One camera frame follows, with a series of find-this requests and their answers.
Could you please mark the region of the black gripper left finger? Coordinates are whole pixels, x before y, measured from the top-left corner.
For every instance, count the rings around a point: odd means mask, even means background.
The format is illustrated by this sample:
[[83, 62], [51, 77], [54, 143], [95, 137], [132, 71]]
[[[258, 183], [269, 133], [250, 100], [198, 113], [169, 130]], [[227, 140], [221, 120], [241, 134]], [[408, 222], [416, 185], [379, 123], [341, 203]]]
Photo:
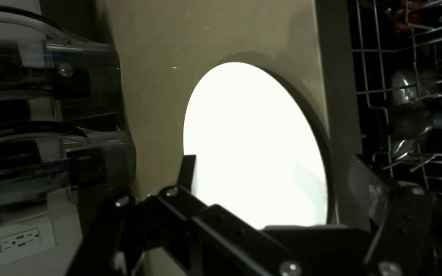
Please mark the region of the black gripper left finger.
[[100, 209], [66, 276], [135, 276], [161, 249], [186, 276], [304, 276], [287, 248], [194, 195], [197, 159], [186, 156], [174, 186], [138, 202], [112, 199]]

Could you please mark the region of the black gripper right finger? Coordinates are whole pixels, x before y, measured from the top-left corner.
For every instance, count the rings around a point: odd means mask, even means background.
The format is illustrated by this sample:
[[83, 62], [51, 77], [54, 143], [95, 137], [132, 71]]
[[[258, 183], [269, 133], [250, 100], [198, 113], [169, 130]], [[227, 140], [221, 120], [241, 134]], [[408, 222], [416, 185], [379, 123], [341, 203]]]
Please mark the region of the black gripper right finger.
[[349, 191], [376, 226], [367, 276], [442, 276], [442, 199], [398, 182], [362, 157], [350, 162]]

